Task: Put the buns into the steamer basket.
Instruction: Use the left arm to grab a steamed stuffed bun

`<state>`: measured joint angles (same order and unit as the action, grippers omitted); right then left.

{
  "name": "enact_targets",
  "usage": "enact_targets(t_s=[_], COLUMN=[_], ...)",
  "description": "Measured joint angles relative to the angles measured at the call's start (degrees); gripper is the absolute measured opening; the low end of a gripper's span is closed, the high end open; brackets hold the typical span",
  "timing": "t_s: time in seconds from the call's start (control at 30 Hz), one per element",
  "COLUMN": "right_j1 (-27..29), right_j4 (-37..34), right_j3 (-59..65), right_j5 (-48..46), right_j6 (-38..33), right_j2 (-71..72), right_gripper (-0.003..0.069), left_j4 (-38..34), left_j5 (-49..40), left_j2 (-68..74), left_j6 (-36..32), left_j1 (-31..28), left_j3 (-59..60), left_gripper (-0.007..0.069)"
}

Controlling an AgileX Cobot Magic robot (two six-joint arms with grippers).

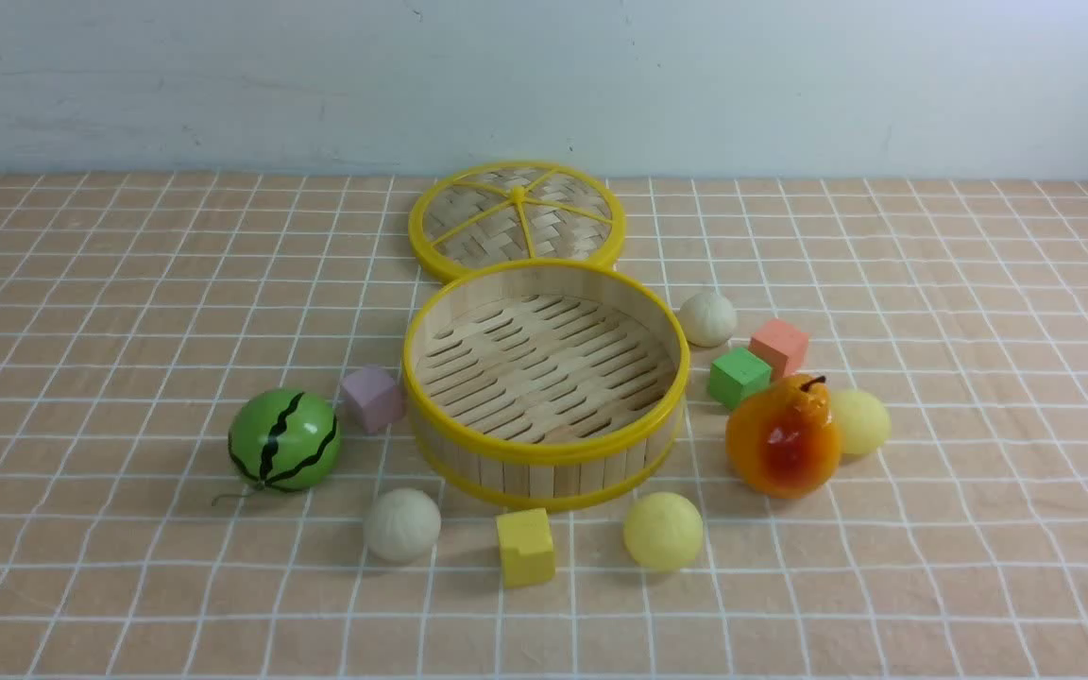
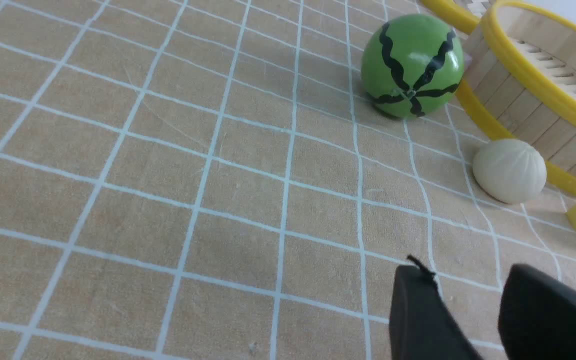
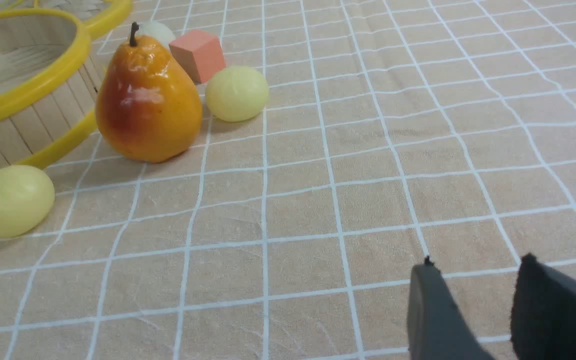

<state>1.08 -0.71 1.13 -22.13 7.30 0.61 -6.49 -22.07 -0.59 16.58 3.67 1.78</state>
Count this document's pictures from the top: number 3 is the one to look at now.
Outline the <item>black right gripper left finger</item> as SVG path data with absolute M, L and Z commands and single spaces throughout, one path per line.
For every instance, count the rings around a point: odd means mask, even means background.
M 407 339 L 412 360 L 493 359 L 466 324 L 430 256 L 411 269 Z

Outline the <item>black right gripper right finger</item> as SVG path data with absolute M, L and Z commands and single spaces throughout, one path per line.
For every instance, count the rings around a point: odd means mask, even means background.
M 576 360 L 576 279 L 532 253 L 518 270 L 510 342 L 519 360 Z

